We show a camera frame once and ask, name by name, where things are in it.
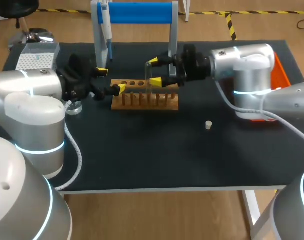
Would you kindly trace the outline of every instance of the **black tabletop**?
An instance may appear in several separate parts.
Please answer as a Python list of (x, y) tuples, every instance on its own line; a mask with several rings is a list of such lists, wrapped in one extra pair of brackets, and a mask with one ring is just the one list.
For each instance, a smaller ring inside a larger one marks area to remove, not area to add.
[[(304, 81), (284, 41), (195, 42), (198, 51), (267, 43), (277, 53), (291, 84)], [(181, 52), (183, 43), (178, 43)], [(14, 70), (22, 46), (4, 67)], [(166, 43), (114, 43), (110, 79), (144, 79), (144, 63), (166, 51)], [(93, 44), (60, 44), (57, 65), (70, 54), (94, 58)], [(165, 75), (166, 68), (153, 70)], [(66, 123), (83, 155), (83, 168), (67, 191), (253, 187), (289, 184), (304, 170), (304, 141), (279, 123), (239, 119), (222, 101), (213, 81), (179, 89), (178, 112), (111, 110), (111, 98), (82, 101), (83, 111)], [(213, 125), (205, 130), (205, 121)], [(304, 121), (292, 123), (304, 132)], [(0, 130), (0, 137), (6, 137)], [(51, 180), (56, 186), (74, 173), (76, 154), (66, 141), (64, 167)]]

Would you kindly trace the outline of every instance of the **floor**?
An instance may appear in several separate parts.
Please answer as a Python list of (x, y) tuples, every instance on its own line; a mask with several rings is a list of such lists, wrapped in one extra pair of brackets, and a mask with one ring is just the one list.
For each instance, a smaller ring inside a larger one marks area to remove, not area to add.
[[(89, 0), (40, 0), (40, 8), (90, 10)], [(304, 0), (191, 0), (191, 12), (248, 10), (304, 11)], [(188, 23), (183, 19), (179, 19), (179, 41), (231, 39), (224, 17), (191, 15)], [(302, 19), (304, 15), (300, 14), (232, 15), (238, 40), (286, 40), (304, 76), (304, 30), (296, 28)], [(32, 28), (52, 31), (58, 42), (93, 42), (90, 15), (37, 12), (27, 21)], [(160, 25), (114, 25), (113, 41), (165, 42), (168, 29)], [(6, 41), (15, 32), (13, 20), (0, 21), (0, 71), (8, 56)], [(260, 211), (273, 195), (273, 191), (256, 191)], [(68, 204), (73, 240), (249, 239), (243, 203), (236, 191), (72, 195)]]

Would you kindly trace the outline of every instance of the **black cable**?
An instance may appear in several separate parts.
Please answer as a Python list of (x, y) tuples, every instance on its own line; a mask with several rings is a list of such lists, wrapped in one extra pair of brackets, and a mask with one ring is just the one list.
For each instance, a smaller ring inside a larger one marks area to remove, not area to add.
[(298, 23), (296, 24), (296, 27), (297, 27), (298, 29), (300, 29), (300, 30), (304, 30), (304, 28), (298, 26), (301, 22), (304, 22), (304, 19), (298, 21)]

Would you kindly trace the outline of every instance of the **orange container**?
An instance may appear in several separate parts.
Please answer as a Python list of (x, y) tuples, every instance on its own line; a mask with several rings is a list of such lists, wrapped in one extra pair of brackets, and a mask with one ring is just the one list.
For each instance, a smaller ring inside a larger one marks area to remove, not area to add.
[[(288, 81), (288, 78), (286, 76), (286, 73), (282, 67), (282, 64), (280, 60), (278, 59), (278, 56), (276, 52), (274, 53), (275, 57), (275, 64), (274, 68), (271, 72), (271, 89), (275, 90), (277, 88), (286, 88), (289, 87), (290, 81)], [(252, 122), (265, 122), (263, 119), (258, 120), (251, 120)]]

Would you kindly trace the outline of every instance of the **blue handle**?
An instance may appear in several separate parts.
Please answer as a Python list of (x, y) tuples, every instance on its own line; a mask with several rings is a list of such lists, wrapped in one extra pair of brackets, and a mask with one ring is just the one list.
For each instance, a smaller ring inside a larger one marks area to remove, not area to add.
[[(110, 2), (111, 24), (171, 24), (171, 2)], [(103, 23), (101, 3), (97, 3), (98, 22)]]

